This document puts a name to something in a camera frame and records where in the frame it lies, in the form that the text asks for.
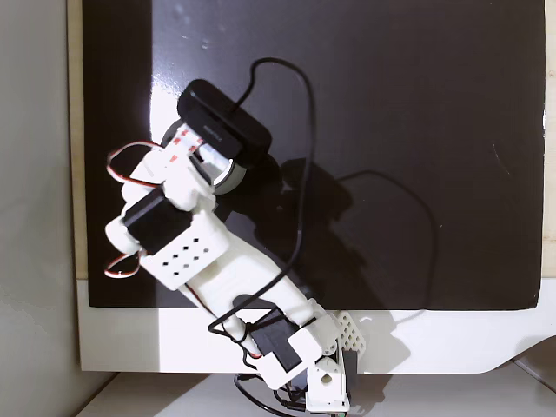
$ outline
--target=black surface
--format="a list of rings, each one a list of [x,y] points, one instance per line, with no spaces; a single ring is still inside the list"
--hole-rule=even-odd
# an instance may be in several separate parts
[[[536,305],[541,0],[154,1],[152,9],[83,0],[83,43],[92,306],[188,305],[144,271],[103,276],[117,255],[103,227],[122,208],[106,155],[149,138],[153,77],[175,98],[196,78],[239,98],[262,56],[297,64],[315,86],[317,167],[293,278],[325,308]],[[280,263],[293,248],[306,97],[284,69],[257,75],[244,108],[271,132],[274,160],[220,209],[233,209],[228,227]]]

